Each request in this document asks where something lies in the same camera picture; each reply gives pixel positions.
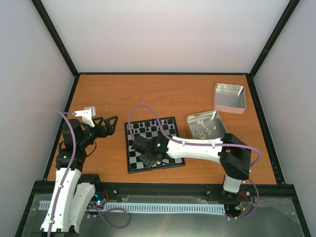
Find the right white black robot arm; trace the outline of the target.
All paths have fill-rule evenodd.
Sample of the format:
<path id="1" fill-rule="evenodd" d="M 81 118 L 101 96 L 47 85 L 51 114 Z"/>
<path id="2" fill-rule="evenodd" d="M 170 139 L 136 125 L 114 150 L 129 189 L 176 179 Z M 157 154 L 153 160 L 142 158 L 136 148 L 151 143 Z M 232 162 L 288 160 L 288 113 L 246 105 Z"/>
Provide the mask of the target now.
<path id="1" fill-rule="evenodd" d="M 152 163 L 164 159 L 202 159 L 218 163 L 225 176 L 223 190 L 237 194 L 241 183 L 249 178 L 251 148 L 230 133 L 210 140 L 185 139 L 159 133 L 155 138 L 135 137 L 131 148 Z"/>

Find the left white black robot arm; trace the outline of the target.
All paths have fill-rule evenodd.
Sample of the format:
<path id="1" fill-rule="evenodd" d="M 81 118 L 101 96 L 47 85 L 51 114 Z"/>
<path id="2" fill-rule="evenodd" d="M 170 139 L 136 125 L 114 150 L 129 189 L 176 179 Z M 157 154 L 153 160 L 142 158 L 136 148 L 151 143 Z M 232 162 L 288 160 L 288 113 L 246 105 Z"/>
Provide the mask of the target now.
<path id="1" fill-rule="evenodd" d="M 63 141 L 56 158 L 56 179 L 46 217 L 40 231 L 48 237 L 79 234 L 80 224 L 90 200 L 102 195 L 103 187 L 97 174 L 83 174 L 88 157 L 86 148 L 97 138 L 113 135 L 117 116 L 109 118 L 64 118 Z"/>

